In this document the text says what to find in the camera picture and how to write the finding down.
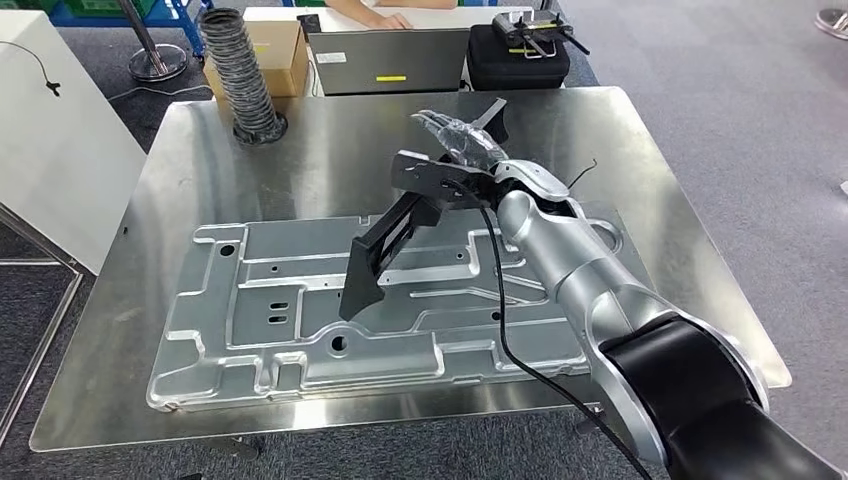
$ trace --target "laptop lid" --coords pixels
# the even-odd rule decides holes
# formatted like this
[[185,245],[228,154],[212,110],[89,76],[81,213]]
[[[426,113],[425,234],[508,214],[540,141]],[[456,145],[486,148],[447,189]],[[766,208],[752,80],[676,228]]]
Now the laptop lid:
[[459,89],[467,29],[313,33],[325,95]]

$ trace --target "person's hand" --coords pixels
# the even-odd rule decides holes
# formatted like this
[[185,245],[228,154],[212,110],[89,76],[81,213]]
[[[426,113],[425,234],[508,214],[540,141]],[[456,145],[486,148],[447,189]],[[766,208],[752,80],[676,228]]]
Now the person's hand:
[[403,17],[403,15],[396,13],[394,15],[389,15],[388,17],[383,17],[371,25],[368,25],[374,30],[410,30],[412,29],[412,24],[409,23],[409,20]]

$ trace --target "metal table surface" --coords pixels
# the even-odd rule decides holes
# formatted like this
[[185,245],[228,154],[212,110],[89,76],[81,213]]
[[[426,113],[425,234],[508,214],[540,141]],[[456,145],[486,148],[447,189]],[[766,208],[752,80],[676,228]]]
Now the metal table surface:
[[[659,292],[735,335],[771,387],[790,375],[627,95],[614,87],[504,92],[513,158],[615,206]],[[239,146],[214,102],[170,106],[122,231],[74,333],[30,439],[36,451],[239,435],[561,406],[536,381],[363,392],[261,407],[162,413],[145,402],[168,308],[200,225],[383,212],[405,148],[441,153],[409,120],[431,108],[476,118],[494,93],[293,99],[283,140]],[[561,381],[591,398],[586,376]]]

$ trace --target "gray carpet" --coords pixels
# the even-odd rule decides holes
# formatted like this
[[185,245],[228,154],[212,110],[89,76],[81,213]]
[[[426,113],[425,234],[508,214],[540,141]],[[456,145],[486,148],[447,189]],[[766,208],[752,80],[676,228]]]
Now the gray carpet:
[[[216,3],[223,6],[225,2]],[[268,0],[266,5],[276,2]],[[131,31],[61,29],[61,33],[106,96],[136,86],[125,70],[126,59],[138,48]],[[156,30],[153,35],[158,42],[188,47],[181,32]],[[585,57],[574,50],[570,53],[573,64],[567,85],[596,84]],[[157,87],[176,90],[202,82],[200,67],[193,62],[186,73]],[[188,94],[180,99],[191,98],[208,98],[208,94]],[[113,106],[142,147],[149,150],[170,101],[142,92]],[[0,236],[0,257],[20,248],[18,240]],[[16,272],[0,269],[0,278],[9,282],[16,282],[15,275]],[[32,290],[32,286],[21,287]],[[35,454],[27,445],[29,434],[90,287],[86,283],[81,288],[6,444],[0,449],[2,479],[178,478],[193,473],[213,479],[635,478],[623,457],[597,431],[583,435],[574,432],[576,423],[583,419],[571,411],[262,435],[248,439],[263,451],[255,461],[231,458],[197,442]],[[26,303],[26,298],[16,298]],[[48,304],[32,295],[28,298],[28,305],[10,305],[17,309],[9,314],[17,316],[16,321],[23,321],[26,308],[35,311],[35,307],[43,309]],[[49,314],[42,318],[46,322]],[[3,328],[2,336],[31,344],[31,339],[20,336],[16,329]],[[2,365],[0,360],[0,373],[5,375]],[[661,469],[652,471],[656,478],[665,478]]]
[[775,418],[848,467],[848,43],[832,0],[571,0],[793,375]]

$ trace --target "white table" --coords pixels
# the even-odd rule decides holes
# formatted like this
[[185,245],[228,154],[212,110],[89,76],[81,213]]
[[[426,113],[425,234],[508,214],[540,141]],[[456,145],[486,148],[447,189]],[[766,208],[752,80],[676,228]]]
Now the white table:
[[[426,8],[389,8],[375,7],[374,11],[388,16],[402,14],[416,30],[441,28],[471,28],[472,25],[488,24],[495,15],[504,12],[530,11],[531,7],[458,7],[453,10],[432,10]],[[245,21],[260,20],[297,20],[299,15],[318,15],[322,32],[353,32],[367,30],[368,27],[357,23],[332,8],[325,7],[248,7],[244,11]],[[307,75],[304,96],[323,97],[324,89],[314,68],[312,49],[308,48],[310,73]],[[463,66],[462,79],[468,81],[468,68]]]

